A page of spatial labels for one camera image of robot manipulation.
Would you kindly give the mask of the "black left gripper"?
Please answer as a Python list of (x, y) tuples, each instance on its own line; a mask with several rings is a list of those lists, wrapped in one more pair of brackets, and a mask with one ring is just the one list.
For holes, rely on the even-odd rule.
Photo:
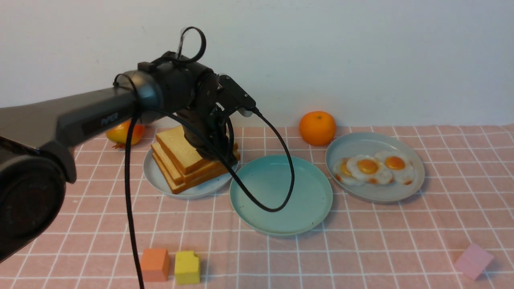
[(185, 138), (200, 156), (209, 160), (223, 157), (233, 166), (237, 163), (231, 121), (224, 114), (227, 106), (219, 99), (219, 77), (207, 66), (175, 52), (159, 59), (159, 86), (163, 109), (186, 122)]

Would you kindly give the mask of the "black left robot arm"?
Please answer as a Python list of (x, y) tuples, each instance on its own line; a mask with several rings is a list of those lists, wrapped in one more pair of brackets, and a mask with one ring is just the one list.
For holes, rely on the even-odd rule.
[(167, 52), (88, 93), (2, 108), (1, 261), (41, 235), (54, 221), (67, 183), (75, 183), (74, 149), (140, 111), (141, 124), (177, 114), (223, 156), (226, 118), (240, 108), (242, 90), (196, 60)]

